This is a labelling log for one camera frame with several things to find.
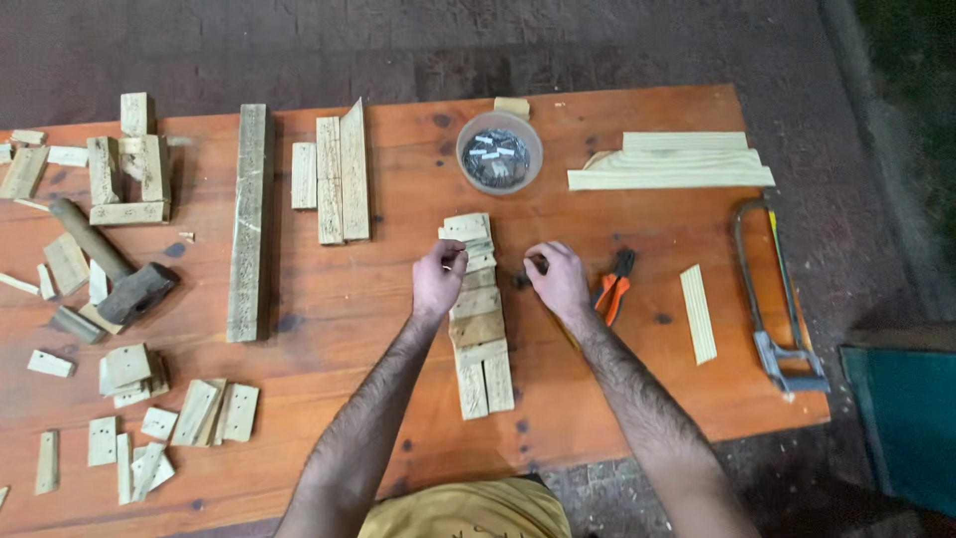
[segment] wooden table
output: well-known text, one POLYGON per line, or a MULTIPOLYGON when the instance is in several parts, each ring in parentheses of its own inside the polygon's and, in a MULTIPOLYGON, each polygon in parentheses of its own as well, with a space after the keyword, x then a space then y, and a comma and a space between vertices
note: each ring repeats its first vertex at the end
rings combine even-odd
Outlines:
MULTIPOLYGON (((275 114, 279 253, 273 326, 267 342, 225 342, 235 198, 238 115, 160 121, 172 139, 175 209, 168 226, 109 229, 136 264, 171 266, 184 283, 161 307, 97 346, 47 325, 56 303, 0 287, 0 485, 12 492, 0 534, 157 536, 276 516, 323 428, 402 326, 411 301, 411 264, 456 213, 488 212, 512 345, 516 408, 464 422, 451 343, 439 331, 419 379, 381 495, 431 484, 501 477, 529 469, 629 454, 582 358, 552 325, 532 291, 508 285, 525 249, 559 239, 592 277, 610 269, 620 246, 640 252, 615 331, 647 363, 713 440, 824 422, 822 394, 786 401, 761 370, 728 226, 733 207, 756 189, 568 192, 565 170, 594 150, 619 148, 625 130, 742 130, 729 85, 556 94, 531 98, 545 163, 534 182, 508 197, 469 187, 452 155, 461 126, 491 100, 371 106, 366 109, 373 241, 325 248, 315 213, 290 207, 293 142, 315 139, 315 117, 346 109, 275 114), (196 243, 178 232, 192 232, 196 243), (180 247, 169 248, 179 243, 180 247), (718 357, 693 358, 679 274, 700 263, 718 357), (87 422, 117 413, 98 395, 98 359, 141 341, 167 357, 171 393, 119 410, 134 445, 150 405, 178 411, 190 379, 227 377, 262 389, 251 442, 171 449, 177 475, 143 504, 118 506, 113 465, 86 466, 87 422), (78 362, 75 377, 26 370, 40 348, 78 362), (40 433, 61 432, 58 491, 35 497, 40 433)), ((117 123, 44 129, 50 145, 85 146, 119 136, 117 123)), ((0 139, 9 133, 0 132, 0 139)), ((50 165, 37 195, 76 199, 89 209, 86 170, 50 165)), ((765 216, 746 237, 771 334, 788 342, 780 276, 765 216)), ((0 201, 0 271, 36 280, 42 248, 63 230, 38 210, 0 201)), ((64 303, 81 306, 82 290, 64 303)))

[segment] yellow shirt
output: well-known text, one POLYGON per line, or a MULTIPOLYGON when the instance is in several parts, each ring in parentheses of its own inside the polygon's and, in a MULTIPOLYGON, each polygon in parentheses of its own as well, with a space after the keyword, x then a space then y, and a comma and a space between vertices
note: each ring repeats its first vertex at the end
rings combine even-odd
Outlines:
POLYGON ((365 518, 358 538, 571 538, 564 508, 526 479, 450 483, 390 499, 365 518))

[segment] hammer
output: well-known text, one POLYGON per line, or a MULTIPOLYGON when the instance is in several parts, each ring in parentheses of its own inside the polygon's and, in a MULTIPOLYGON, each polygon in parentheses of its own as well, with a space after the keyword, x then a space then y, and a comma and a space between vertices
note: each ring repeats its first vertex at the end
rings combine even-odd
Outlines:
POLYGON ((113 281, 113 293, 97 306, 97 313, 107 322, 116 325, 135 322, 179 283, 179 276, 159 263, 149 262, 134 272, 69 198, 54 200, 50 213, 113 281))

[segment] wooden hammer handle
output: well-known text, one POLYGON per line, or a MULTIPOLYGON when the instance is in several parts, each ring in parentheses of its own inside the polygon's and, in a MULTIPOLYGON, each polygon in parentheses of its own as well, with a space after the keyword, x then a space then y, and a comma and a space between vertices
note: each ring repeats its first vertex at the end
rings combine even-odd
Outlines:
POLYGON ((50 213, 63 223, 63 228, 76 239, 79 248, 97 261, 110 280, 119 282, 133 274, 113 245, 90 226, 90 221, 69 198, 56 198, 50 204, 50 213))

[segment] cutting pliers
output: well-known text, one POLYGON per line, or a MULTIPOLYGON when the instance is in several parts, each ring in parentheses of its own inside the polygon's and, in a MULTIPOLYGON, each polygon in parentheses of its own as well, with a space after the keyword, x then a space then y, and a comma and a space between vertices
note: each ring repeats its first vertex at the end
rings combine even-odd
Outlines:
POLYGON ((627 276, 631 274, 631 269, 634 268, 634 258, 636 256, 636 253, 632 249, 620 249, 618 251, 618 260, 614 265, 614 271, 601 279, 600 287, 594 295, 591 296, 591 307, 598 311, 601 304, 604 303, 604 300, 610 297, 610 305, 604 313, 604 322, 607 326, 613 325, 614 321, 618 318, 621 298, 624 293, 631 288, 631 281, 627 276))

